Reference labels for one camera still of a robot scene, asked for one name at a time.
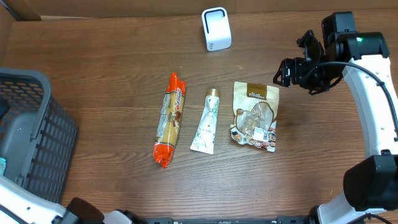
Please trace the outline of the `orange biscuit packet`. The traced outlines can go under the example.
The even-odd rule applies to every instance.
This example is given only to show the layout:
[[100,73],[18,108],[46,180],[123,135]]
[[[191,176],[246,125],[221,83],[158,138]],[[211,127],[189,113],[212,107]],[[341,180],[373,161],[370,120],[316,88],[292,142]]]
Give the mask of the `orange biscuit packet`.
[[187,83],[173,72],[164,95],[155,135],[153,157],[164,169],[171,163],[181,128]]

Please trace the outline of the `white tube gold cap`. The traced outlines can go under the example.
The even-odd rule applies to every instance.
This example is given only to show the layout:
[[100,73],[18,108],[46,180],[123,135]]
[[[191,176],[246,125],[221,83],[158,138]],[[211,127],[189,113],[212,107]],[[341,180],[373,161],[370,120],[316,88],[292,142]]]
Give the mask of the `white tube gold cap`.
[[220,91],[217,89],[207,90],[204,109],[190,146],[191,150],[205,154],[214,153],[219,105]]

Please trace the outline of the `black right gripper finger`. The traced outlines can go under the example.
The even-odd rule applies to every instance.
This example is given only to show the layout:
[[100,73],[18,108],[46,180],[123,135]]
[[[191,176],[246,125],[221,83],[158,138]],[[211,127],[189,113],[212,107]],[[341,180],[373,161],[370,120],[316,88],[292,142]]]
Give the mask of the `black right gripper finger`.
[[290,74],[294,69],[294,60],[292,58],[286,58],[281,61],[279,71],[281,74]]
[[280,68],[273,77],[273,83],[279,86],[290,88],[290,69]]

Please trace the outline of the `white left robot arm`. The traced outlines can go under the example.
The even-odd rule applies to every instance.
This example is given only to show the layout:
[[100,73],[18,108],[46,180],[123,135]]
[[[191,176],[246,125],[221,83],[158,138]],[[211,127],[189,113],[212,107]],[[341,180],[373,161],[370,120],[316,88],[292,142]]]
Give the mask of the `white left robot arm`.
[[42,199],[5,177],[1,177],[1,224],[103,224],[144,223],[128,210],[103,214],[81,198],[73,198],[67,207]]

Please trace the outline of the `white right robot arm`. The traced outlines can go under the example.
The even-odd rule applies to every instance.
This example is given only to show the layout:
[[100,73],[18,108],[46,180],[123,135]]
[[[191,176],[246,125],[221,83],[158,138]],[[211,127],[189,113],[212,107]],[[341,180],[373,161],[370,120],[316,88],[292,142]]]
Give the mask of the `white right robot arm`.
[[308,30],[297,40],[303,57],[283,60],[277,85],[298,85],[311,95],[345,81],[354,97],[365,158],[347,170],[343,192],[313,207],[295,223],[364,223],[397,209],[397,95],[389,49],[380,32],[359,32],[350,11],[322,20],[322,40]]

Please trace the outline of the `brown Pantree snack pouch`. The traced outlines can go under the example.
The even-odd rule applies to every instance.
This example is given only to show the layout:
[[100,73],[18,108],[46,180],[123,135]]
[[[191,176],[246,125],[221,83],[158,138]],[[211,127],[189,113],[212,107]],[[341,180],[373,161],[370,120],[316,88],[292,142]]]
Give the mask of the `brown Pantree snack pouch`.
[[278,107],[277,87],[235,82],[234,123],[230,126],[231,137],[240,145],[250,145],[274,152]]

